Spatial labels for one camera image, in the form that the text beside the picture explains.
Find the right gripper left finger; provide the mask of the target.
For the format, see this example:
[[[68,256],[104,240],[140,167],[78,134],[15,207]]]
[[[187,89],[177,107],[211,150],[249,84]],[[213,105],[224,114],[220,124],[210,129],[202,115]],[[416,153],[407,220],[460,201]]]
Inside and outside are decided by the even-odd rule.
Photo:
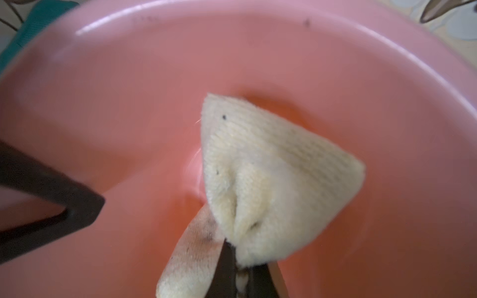
[[[236,269],[235,248],[225,240],[205,298],[236,298]]]

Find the green tool case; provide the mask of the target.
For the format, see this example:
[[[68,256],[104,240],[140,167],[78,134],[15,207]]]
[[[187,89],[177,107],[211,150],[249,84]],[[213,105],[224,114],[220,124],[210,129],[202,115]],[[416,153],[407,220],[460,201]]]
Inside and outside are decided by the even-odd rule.
[[[76,1],[39,1],[23,25],[18,29],[7,46],[1,51],[1,73],[26,45],[59,17],[76,8]]]

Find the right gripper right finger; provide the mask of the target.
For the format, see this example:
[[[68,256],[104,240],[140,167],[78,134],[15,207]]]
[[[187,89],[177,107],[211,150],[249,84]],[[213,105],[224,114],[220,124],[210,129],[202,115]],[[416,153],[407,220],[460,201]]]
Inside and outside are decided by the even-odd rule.
[[[247,298],[279,298],[267,264],[248,269]]]

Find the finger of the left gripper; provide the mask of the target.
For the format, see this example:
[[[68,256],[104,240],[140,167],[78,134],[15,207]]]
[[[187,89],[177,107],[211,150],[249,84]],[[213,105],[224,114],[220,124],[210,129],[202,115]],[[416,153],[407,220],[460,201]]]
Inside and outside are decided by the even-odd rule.
[[[63,206],[59,215],[1,232],[1,263],[91,225],[106,200],[38,160],[1,142],[1,186]]]

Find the beige cleaning cloth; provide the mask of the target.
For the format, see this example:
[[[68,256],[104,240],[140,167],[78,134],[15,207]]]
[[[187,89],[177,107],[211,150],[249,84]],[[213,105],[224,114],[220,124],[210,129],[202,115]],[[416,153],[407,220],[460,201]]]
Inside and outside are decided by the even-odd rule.
[[[236,251],[237,298],[248,269],[307,246],[358,194],[365,164],[331,141],[247,100],[208,94],[201,111],[207,202],[158,281],[159,298],[204,298],[224,241]],[[279,297],[286,292],[274,283]]]

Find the pink plastic bucket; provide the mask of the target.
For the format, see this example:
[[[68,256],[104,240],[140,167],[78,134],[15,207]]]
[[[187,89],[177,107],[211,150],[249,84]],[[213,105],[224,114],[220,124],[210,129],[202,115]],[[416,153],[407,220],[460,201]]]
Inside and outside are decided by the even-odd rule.
[[[1,138],[106,198],[1,265],[4,298],[152,298],[203,200],[207,93],[352,152],[360,194],[282,262],[292,298],[477,295],[477,74],[370,1],[92,1],[1,79]]]

